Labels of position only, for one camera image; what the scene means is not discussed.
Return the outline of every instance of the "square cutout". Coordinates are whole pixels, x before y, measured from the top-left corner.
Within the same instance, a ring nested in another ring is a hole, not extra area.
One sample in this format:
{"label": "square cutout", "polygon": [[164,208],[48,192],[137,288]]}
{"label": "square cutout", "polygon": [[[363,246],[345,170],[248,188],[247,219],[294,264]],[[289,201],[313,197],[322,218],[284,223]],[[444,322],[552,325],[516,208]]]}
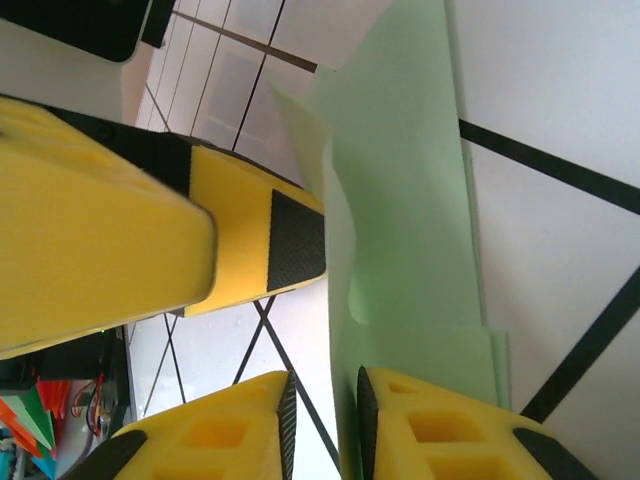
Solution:
{"label": "square cutout", "polygon": [[475,422],[460,412],[412,413],[408,419],[411,430],[420,443],[480,442],[484,440]]}
{"label": "square cutout", "polygon": [[435,457],[429,467],[436,480],[517,480],[514,471],[497,456]]}
{"label": "square cutout", "polygon": [[184,441],[192,448],[236,448],[247,433],[247,422],[233,419],[203,419],[194,424]]}

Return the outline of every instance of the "black tape line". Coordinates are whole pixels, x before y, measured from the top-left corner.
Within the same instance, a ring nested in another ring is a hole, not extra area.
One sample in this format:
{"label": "black tape line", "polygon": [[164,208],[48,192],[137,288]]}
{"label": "black tape line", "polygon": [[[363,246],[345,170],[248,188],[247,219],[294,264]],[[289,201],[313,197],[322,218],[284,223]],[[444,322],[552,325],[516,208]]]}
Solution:
{"label": "black tape line", "polygon": [[640,266],[522,411],[545,421],[640,308]]}
{"label": "black tape line", "polygon": [[640,215],[640,189],[465,120],[459,123],[463,139]]}

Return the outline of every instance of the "black line on floor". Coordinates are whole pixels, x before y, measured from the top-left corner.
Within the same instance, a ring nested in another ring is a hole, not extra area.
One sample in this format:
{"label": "black line on floor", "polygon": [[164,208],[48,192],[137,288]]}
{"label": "black line on floor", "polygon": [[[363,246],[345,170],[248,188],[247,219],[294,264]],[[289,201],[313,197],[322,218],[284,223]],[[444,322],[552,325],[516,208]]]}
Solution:
{"label": "black line on floor", "polygon": [[176,367],[176,377],[178,378],[178,386],[180,387],[180,396],[182,397],[182,404],[187,403],[187,397],[184,395],[184,387],[182,386],[182,377],[180,376],[180,367],[178,367],[178,358],[176,357],[176,349],[173,346],[173,330],[176,328],[178,324],[178,316],[173,316],[173,325],[169,328],[169,320],[167,319],[167,314],[164,315],[164,325],[167,327],[167,335],[169,335],[169,347],[171,347],[171,355],[173,356],[173,364]]}
{"label": "black line on floor", "polygon": [[[198,10],[200,10],[200,1],[198,0],[198,5],[196,6],[196,15],[198,14]],[[167,121],[169,121],[169,117],[171,116],[171,109],[173,108],[173,102],[176,99],[176,93],[178,93],[178,85],[180,85],[180,77],[182,77],[182,70],[184,69],[184,62],[187,59],[187,52],[189,51],[189,45],[191,44],[191,36],[193,35],[193,27],[194,24],[191,23],[191,29],[189,30],[189,39],[187,40],[187,47],[184,49],[184,55],[182,56],[182,63],[180,64],[180,72],[178,72],[178,80],[176,81],[176,88],[173,89],[173,96],[171,97],[171,103],[169,104],[169,111],[167,112]]]}
{"label": "black line on floor", "polygon": [[640,189],[465,120],[459,123],[465,140],[640,215]]}
{"label": "black line on floor", "polygon": [[162,123],[164,123],[164,128],[167,129],[167,132],[170,132],[171,129],[169,128],[169,124],[167,123],[167,119],[164,118],[164,115],[162,114],[162,110],[160,110],[160,107],[158,106],[158,102],[156,102],[156,97],[153,96],[153,93],[151,93],[151,89],[149,88],[149,85],[146,82],[145,82],[144,86],[147,89],[147,92],[149,93],[149,96],[151,97],[151,101],[153,102],[154,107],[158,110],[158,113],[160,114],[160,118],[162,119]]}
{"label": "black line on floor", "polygon": [[[275,22],[273,22],[273,29],[271,30],[271,35],[269,36],[268,45],[271,46],[271,42],[273,41],[273,37],[276,35],[276,29],[278,28],[278,23],[280,23],[280,17],[282,16],[282,11],[284,10],[284,4],[287,0],[282,0],[280,3],[280,9],[278,10],[278,15],[276,16]],[[242,133],[242,127],[244,127],[244,122],[247,119],[247,115],[249,114],[249,109],[251,108],[251,102],[253,101],[253,96],[256,93],[256,88],[258,87],[258,82],[260,81],[260,75],[262,75],[262,69],[264,68],[264,62],[267,60],[267,55],[262,55],[262,61],[260,62],[260,68],[258,68],[258,74],[256,75],[256,79],[253,82],[253,88],[251,89],[251,94],[249,95],[249,100],[247,101],[247,106],[244,109],[244,113],[242,114],[242,120],[240,121],[240,125],[238,126],[238,131],[236,132],[236,138],[233,141],[233,147],[231,150],[235,151],[236,146],[238,145],[238,140],[240,139],[240,134]]]}
{"label": "black line on floor", "polygon": [[162,352],[162,357],[160,358],[160,365],[158,365],[158,371],[156,372],[156,376],[153,379],[153,383],[151,384],[151,390],[149,390],[149,396],[147,397],[147,401],[144,405],[144,410],[142,414],[146,417],[147,410],[149,410],[149,404],[151,403],[151,397],[153,397],[153,392],[156,390],[156,384],[158,383],[158,377],[160,376],[160,370],[162,370],[162,365],[164,364],[164,358],[167,356],[167,350],[169,350],[169,340],[164,346],[164,351]]}
{"label": "black line on floor", "polygon": [[[264,309],[265,315],[269,315],[269,312],[271,311],[271,307],[275,299],[276,299],[275,295],[269,298],[269,301],[267,302],[267,306]],[[249,342],[249,347],[247,348],[247,351],[245,352],[244,357],[242,358],[242,362],[240,362],[240,368],[238,368],[238,373],[236,373],[236,376],[233,379],[232,385],[236,385],[237,383],[240,382],[240,379],[242,378],[242,374],[244,373],[244,369],[247,367],[247,363],[249,363],[249,357],[251,357],[251,354],[253,353],[253,349],[255,348],[256,343],[258,342],[258,337],[260,336],[260,332],[262,332],[263,326],[264,325],[262,324],[262,320],[258,320],[258,325],[256,326],[255,332],[253,332],[253,337],[251,337],[251,341]]]}
{"label": "black line on floor", "polygon": [[318,64],[314,63],[310,60],[307,60],[302,57],[298,57],[297,55],[293,55],[292,53],[285,52],[284,50],[280,50],[279,48],[272,47],[263,42],[259,42],[258,40],[254,40],[249,37],[245,37],[244,35],[240,35],[239,33],[232,32],[230,30],[226,30],[222,27],[218,27],[211,23],[205,22],[204,20],[200,20],[199,18],[192,17],[191,15],[184,14],[182,12],[174,12],[177,16],[184,18],[185,20],[190,20],[193,23],[200,25],[207,30],[211,30],[216,32],[224,37],[230,38],[231,40],[235,40],[238,43],[242,43],[247,47],[251,47],[255,50],[259,50],[262,53],[266,53],[267,55],[271,55],[272,57],[276,57],[283,62],[289,63],[295,67],[306,70],[307,72],[315,73],[318,68]]}
{"label": "black line on floor", "polygon": [[316,426],[316,430],[318,431],[318,434],[320,435],[320,438],[322,439],[322,443],[324,443],[324,446],[326,447],[327,452],[329,452],[329,456],[331,457],[331,460],[333,460],[333,463],[338,469],[338,472],[340,472],[340,457],[338,455],[338,450],[336,449],[336,446],[333,444],[333,440],[331,440],[331,436],[329,436],[329,432],[324,426],[324,423],[322,423],[322,419],[320,418],[320,415],[318,414],[316,407],[313,405],[313,402],[311,401],[311,398],[309,397],[307,390],[304,388],[304,385],[302,384],[302,381],[300,380],[299,375],[297,374],[295,368],[293,367],[293,363],[289,359],[289,355],[287,355],[287,352],[285,351],[284,346],[282,345],[282,342],[280,342],[280,339],[278,338],[278,335],[276,334],[276,331],[273,328],[273,325],[271,325],[271,322],[269,321],[269,317],[266,315],[264,309],[262,308],[262,305],[260,305],[260,302],[256,300],[253,302],[253,305],[256,307],[256,310],[260,315],[260,320],[264,324],[264,327],[266,328],[267,332],[269,333],[269,336],[271,337],[271,341],[273,342],[273,345],[276,347],[276,350],[278,351],[278,355],[280,355],[280,359],[282,360],[282,363],[284,363],[285,368],[287,370],[292,371],[295,374],[296,388],[298,390],[298,394],[300,395],[300,399],[302,400],[302,403],[304,403],[304,406],[307,408],[307,412],[311,417],[311,421],[313,421],[313,424]]}
{"label": "black line on floor", "polygon": [[640,266],[522,411],[545,421],[640,308]]}
{"label": "black line on floor", "polygon": [[[222,26],[224,27],[227,23],[227,17],[229,16],[229,10],[231,9],[231,2],[233,0],[229,0],[227,3],[227,10],[224,12],[224,19],[222,20]],[[183,16],[180,12],[175,12],[176,15]],[[200,100],[198,100],[198,108],[196,108],[196,114],[193,117],[193,123],[191,124],[191,130],[189,131],[189,135],[193,135],[193,129],[196,128],[196,120],[198,119],[198,113],[200,113],[200,107],[202,106],[202,99],[204,98],[204,92],[207,90],[207,84],[209,83],[209,77],[211,76],[211,69],[213,68],[213,61],[216,59],[216,54],[218,53],[218,46],[220,45],[220,36],[216,40],[216,46],[213,49],[213,55],[211,56],[211,63],[209,64],[209,70],[207,71],[207,78],[204,80],[204,87],[202,87],[202,93],[200,94]]]}

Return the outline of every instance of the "green object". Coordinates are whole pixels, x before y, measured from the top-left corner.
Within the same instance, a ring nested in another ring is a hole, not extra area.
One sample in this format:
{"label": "green object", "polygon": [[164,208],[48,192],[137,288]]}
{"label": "green object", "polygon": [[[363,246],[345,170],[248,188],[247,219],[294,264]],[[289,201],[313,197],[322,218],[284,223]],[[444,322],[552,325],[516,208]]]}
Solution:
{"label": "green object", "polygon": [[305,99],[274,91],[325,202],[342,473],[359,478],[360,365],[509,405],[506,334],[482,326],[443,0],[397,0]]}
{"label": "green object", "polygon": [[32,387],[29,393],[7,395],[2,399],[38,442],[49,450],[55,448],[51,416],[45,412],[36,387]]}

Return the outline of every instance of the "white floor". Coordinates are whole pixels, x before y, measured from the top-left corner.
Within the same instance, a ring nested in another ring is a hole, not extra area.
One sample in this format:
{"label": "white floor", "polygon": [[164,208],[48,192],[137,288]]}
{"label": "white floor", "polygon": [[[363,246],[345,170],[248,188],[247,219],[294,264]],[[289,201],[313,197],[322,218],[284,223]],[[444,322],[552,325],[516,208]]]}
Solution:
{"label": "white floor", "polygon": [[[338,68],[389,1],[178,0],[176,7]],[[635,2],[456,0],[449,14],[462,118],[640,186]],[[267,79],[304,93],[312,73],[175,15],[165,41],[153,57],[138,126],[204,138],[299,182]],[[640,218],[469,148],[486,318],[510,332],[513,408],[520,411],[640,264]],[[326,282],[278,296],[269,319],[335,443]],[[130,327],[139,417],[230,385],[258,321],[249,304]],[[631,454],[640,443],[639,321],[636,315],[547,421],[603,478],[640,471]],[[263,329],[242,378],[282,368]],[[294,477],[337,478],[302,405],[299,417]]]}

